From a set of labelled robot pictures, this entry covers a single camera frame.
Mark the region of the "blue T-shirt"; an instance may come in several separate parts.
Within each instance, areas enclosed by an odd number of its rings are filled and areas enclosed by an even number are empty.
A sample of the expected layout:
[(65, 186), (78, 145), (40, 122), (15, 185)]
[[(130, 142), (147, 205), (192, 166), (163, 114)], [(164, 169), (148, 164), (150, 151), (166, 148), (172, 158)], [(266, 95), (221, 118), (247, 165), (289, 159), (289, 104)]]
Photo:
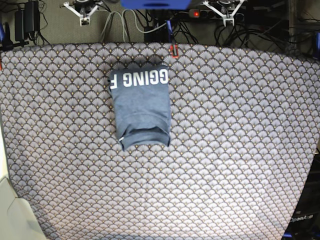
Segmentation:
[(134, 145), (170, 145), (171, 103), (167, 66), (112, 70), (109, 91), (116, 138), (123, 150)]

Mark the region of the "black power strip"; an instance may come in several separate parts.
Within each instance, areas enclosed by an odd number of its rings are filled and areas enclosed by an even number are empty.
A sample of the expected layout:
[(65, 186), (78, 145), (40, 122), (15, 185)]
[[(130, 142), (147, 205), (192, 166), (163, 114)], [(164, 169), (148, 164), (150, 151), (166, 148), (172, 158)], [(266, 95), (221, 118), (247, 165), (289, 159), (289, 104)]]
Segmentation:
[[(198, 18), (198, 19), (210, 19), (210, 20), (221, 20), (222, 17), (211, 10), (199, 10), (199, 9), (190, 9), (188, 11), (188, 15), (190, 18)], [(245, 15), (243, 13), (237, 13), (234, 16), (234, 19), (240, 22), (245, 21)]]

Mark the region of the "black power adapter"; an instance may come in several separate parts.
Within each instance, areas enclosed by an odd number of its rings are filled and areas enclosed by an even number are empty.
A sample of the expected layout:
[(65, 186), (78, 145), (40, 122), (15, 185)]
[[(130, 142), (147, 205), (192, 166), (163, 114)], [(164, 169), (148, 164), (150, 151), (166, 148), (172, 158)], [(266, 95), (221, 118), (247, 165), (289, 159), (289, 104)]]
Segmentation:
[(24, 8), (19, 8), (14, 13), (15, 40), (36, 41), (36, 33), (40, 30), (39, 1), (30, 0), (24, 3)]

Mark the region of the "black box under table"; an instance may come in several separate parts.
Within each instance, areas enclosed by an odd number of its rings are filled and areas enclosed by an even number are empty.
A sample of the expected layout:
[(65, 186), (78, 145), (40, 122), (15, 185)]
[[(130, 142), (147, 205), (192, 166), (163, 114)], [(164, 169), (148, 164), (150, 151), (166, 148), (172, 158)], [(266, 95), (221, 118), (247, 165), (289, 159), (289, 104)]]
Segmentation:
[(156, 31), (144, 34), (145, 43), (167, 43), (168, 40), (169, 40), (169, 35), (168, 35), (168, 30), (166, 26)]

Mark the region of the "red table clamp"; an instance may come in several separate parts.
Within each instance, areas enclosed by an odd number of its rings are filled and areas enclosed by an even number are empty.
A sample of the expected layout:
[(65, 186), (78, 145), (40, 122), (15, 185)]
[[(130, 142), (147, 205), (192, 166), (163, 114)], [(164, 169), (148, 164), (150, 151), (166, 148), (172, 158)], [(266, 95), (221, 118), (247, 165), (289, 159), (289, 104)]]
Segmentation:
[(179, 48), (177, 44), (170, 45), (170, 53), (174, 59), (177, 59), (179, 57)]

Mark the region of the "fan-patterned tablecloth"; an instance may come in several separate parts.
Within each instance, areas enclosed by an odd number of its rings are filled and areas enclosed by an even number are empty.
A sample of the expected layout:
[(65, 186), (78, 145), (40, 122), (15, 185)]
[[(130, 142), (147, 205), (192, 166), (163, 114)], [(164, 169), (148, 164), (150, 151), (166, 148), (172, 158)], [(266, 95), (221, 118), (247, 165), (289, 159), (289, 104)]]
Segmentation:
[[(1, 54), (8, 173), (52, 240), (279, 240), (320, 138), (320, 64), (252, 49), (92, 43)], [(122, 150), (108, 76), (165, 65), (168, 147)]]

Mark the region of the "beige plastic bin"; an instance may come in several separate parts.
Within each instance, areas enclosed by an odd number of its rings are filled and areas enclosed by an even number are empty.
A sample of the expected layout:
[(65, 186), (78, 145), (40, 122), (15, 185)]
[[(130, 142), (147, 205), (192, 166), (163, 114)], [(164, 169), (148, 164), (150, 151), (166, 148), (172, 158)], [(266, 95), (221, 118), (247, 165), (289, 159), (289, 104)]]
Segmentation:
[(14, 190), (8, 171), (3, 131), (0, 131), (0, 238), (2, 240), (45, 240), (33, 210)]

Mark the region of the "black OpenArm base stand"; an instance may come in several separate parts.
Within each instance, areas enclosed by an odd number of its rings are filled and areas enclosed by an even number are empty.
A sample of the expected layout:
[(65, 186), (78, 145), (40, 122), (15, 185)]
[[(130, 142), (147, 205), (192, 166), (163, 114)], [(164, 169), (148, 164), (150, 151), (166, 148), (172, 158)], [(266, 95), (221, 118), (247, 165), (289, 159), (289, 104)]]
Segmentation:
[(318, 240), (320, 238), (320, 154), (316, 153), (302, 194), (283, 240)]

